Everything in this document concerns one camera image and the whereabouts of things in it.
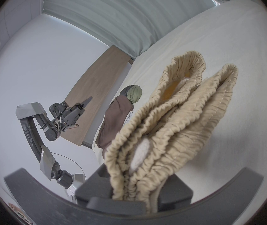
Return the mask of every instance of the beige fabric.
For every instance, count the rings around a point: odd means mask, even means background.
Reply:
[[[173,58],[149,101],[116,135],[105,154],[113,199],[144,201],[147,212],[155,212],[164,181],[193,159],[210,138],[230,102],[238,70],[227,64],[202,82],[205,67],[196,51]],[[168,86],[181,81],[186,73],[190,78],[183,87],[162,101]],[[151,151],[130,176],[135,146],[142,136],[150,140]]]

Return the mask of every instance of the wooden headboard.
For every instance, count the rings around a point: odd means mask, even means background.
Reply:
[[[61,133],[64,139],[78,146],[82,144],[103,100],[130,60],[129,55],[113,45],[81,76],[67,95],[65,102],[71,107],[78,102],[83,102],[90,96],[93,99],[77,120],[79,127]]]

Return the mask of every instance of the white bed sheet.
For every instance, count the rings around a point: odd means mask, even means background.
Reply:
[[[135,114],[149,99],[165,66],[188,50],[203,54],[204,78],[226,63],[237,65],[239,75],[232,101],[211,139],[177,175],[194,191],[195,202],[218,190],[243,167],[262,174],[257,195],[235,222],[244,224],[267,199],[266,9],[250,0],[233,0],[193,17],[135,60],[116,96],[128,85],[139,85],[143,94],[134,104]],[[102,163],[95,139],[94,151]]]

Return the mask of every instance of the brown garment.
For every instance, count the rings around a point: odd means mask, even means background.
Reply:
[[[109,105],[109,108],[105,111],[104,121],[96,139],[96,144],[99,148],[102,148],[102,156],[109,144],[116,137],[116,134],[121,130],[125,118],[134,106],[127,98],[127,96],[119,95]]]

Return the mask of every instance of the wire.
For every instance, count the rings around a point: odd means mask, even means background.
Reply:
[[[55,153],[55,152],[51,152],[52,154],[56,154],[56,155],[59,155],[59,156],[62,156],[62,157],[65,157],[65,158],[67,158],[67,159],[69,159],[69,160],[71,160],[72,162],[74,162],[74,163],[76,163],[75,161],[73,161],[72,159],[70,159],[70,158],[68,158],[68,157],[66,157],[66,156],[64,156],[64,155],[61,155],[61,154],[58,154],[58,153]],[[82,170],[82,172],[83,172],[83,175],[85,176],[85,172],[83,171],[83,169],[81,168],[81,166],[79,166],[80,167],[80,169]]]

